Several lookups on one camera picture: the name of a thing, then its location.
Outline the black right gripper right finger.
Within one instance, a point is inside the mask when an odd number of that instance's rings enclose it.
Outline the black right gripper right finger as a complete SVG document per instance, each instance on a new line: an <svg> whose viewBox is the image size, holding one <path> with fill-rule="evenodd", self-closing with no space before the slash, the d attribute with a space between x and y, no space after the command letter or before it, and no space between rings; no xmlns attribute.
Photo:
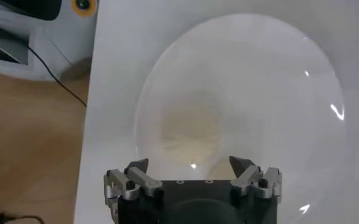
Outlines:
<svg viewBox="0 0 359 224"><path fill-rule="evenodd" d="M238 191L240 197L247 195L252 189L257 198L282 199L282 173L278 168L269 167L263 172L250 159L235 156L229 156L229 163L236 176L230 181L230 185Z"/></svg>

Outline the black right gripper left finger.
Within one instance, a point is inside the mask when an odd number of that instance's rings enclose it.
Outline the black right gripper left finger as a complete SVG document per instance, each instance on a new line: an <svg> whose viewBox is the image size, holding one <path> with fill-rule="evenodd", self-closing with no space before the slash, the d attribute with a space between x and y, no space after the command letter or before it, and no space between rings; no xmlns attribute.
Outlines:
<svg viewBox="0 0 359 224"><path fill-rule="evenodd" d="M119 198L136 200L141 191L148 197L155 197L163 189L163 182L146 174L149 165L147 158L132 161L124 169L108 170L104 175L104 200L107 206L114 205Z"/></svg>

